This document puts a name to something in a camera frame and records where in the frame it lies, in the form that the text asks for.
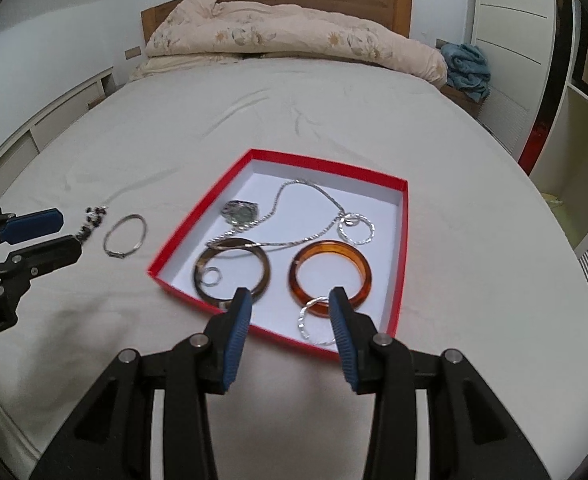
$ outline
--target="jewelry box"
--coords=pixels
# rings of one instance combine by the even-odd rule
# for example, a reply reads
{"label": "jewelry box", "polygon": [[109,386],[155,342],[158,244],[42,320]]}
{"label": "jewelry box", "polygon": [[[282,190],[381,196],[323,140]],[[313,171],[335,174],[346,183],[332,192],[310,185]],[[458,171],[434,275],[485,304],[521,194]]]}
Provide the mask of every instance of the jewelry box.
{"label": "jewelry box", "polygon": [[[309,186],[283,188],[283,184],[292,180],[313,183],[322,191]],[[369,315],[380,332],[394,336],[401,312],[407,259],[408,187],[407,181],[376,171],[309,156],[249,150],[178,226],[152,261],[148,274],[187,304],[212,314],[220,312],[218,306],[199,298],[194,281],[195,264],[208,243],[232,228],[234,218],[261,218],[269,213],[279,190],[282,192],[277,197],[275,213],[237,236],[254,242],[276,243],[311,238],[336,218],[335,203],[347,214],[369,219],[375,225],[375,236],[357,245],[357,249],[369,263],[372,283],[358,312]],[[351,226],[343,222],[343,231],[353,240],[367,240],[369,226],[364,221],[357,223]],[[337,221],[318,239],[344,240],[338,225]],[[306,316],[311,340],[304,339],[298,327],[304,305],[296,301],[289,288],[288,272],[293,258],[309,243],[262,247],[269,258],[270,279],[253,305],[250,332],[290,348],[337,358],[335,345],[319,346],[313,342],[331,340],[327,318]],[[208,265],[215,266],[216,274],[212,273],[211,280],[203,276],[203,282],[208,279],[216,283],[206,290],[218,298],[231,298],[237,286],[252,289],[264,272],[261,261],[247,250],[221,253]],[[335,286],[343,286],[352,297],[362,286],[362,277],[354,263],[338,254],[309,258],[298,269],[298,280],[312,297],[327,296]]]}

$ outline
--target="mattress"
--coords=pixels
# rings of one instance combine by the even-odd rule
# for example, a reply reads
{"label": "mattress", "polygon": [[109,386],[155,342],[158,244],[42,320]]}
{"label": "mattress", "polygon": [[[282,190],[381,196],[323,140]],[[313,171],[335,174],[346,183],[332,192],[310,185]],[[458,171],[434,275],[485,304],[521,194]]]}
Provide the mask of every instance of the mattress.
{"label": "mattress", "polygon": [[[2,197],[17,214],[58,207],[66,234],[85,207],[109,205],[107,226],[79,262],[35,280],[18,325],[0,334],[0,454],[18,477],[28,477],[120,349],[163,351],[202,330],[207,317],[162,292],[146,267],[248,148],[409,182],[397,337],[434,354],[461,349],[552,478],[566,478],[588,451],[588,287],[552,213],[509,154],[427,82],[309,59],[132,82],[54,140]],[[103,235],[130,213],[147,219],[147,240],[126,260],[108,258]],[[418,478],[426,479],[424,397],[419,405]],[[250,337],[237,382],[209,399],[219,476],[361,478],[372,409],[337,364]],[[159,457],[155,439],[153,478],[161,478]]]}

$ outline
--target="electrical outlet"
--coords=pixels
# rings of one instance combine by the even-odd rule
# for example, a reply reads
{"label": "electrical outlet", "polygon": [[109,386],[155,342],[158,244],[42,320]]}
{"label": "electrical outlet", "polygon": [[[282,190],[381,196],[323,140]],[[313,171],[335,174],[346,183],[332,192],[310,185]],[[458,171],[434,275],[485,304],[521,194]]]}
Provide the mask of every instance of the electrical outlet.
{"label": "electrical outlet", "polygon": [[135,46],[134,48],[125,51],[125,59],[132,59],[133,57],[140,56],[140,54],[140,47]]}

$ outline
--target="floral comforter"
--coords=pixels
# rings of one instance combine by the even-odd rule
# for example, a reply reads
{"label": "floral comforter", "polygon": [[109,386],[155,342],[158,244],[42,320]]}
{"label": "floral comforter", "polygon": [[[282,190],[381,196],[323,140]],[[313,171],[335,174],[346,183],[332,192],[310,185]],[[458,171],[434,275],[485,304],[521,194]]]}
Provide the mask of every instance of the floral comforter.
{"label": "floral comforter", "polygon": [[146,47],[149,57],[268,52],[375,63],[438,88],[446,82],[446,63],[436,49],[369,20],[296,5],[183,0]]}

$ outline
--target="amber bangle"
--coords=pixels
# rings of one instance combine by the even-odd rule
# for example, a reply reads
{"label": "amber bangle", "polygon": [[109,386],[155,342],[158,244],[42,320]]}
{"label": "amber bangle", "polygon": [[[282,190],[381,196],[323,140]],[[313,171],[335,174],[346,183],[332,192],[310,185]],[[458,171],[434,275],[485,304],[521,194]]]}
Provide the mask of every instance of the amber bangle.
{"label": "amber bangle", "polygon": [[229,300],[213,298],[202,288],[203,276],[207,273],[208,269],[211,269],[211,267],[207,267],[207,263],[217,254],[232,250],[248,251],[249,253],[254,254],[261,261],[261,264],[263,264],[263,276],[258,282],[258,285],[256,285],[251,290],[251,298],[256,301],[265,293],[265,290],[269,285],[269,277],[271,275],[269,258],[267,257],[265,251],[263,251],[260,247],[245,247],[245,245],[248,244],[253,244],[253,242],[251,240],[246,240],[245,238],[228,238],[216,244],[218,247],[220,247],[219,249],[207,248],[205,251],[203,251],[198,260],[196,260],[193,273],[194,288],[196,289],[196,292],[200,296],[201,300],[211,305],[217,306],[221,310],[227,310],[229,305],[232,303],[232,298]]}
{"label": "amber bangle", "polygon": [[[313,244],[309,244],[302,248],[298,251],[298,254],[294,256],[294,259],[289,266],[289,288],[296,298],[296,301],[298,301],[301,306],[305,306],[314,299],[303,290],[298,283],[296,275],[303,262],[316,254],[322,253],[334,253],[339,254],[340,256],[345,256],[345,258],[356,265],[356,268],[359,270],[360,277],[363,280],[363,286],[353,298],[349,298],[349,303],[353,309],[356,310],[366,300],[369,291],[372,288],[372,270],[369,267],[369,263],[367,263],[365,256],[363,256],[357,248],[338,240],[321,240],[314,242]],[[327,305],[326,301],[319,301],[309,308],[309,312],[316,316],[329,317],[329,305]]]}

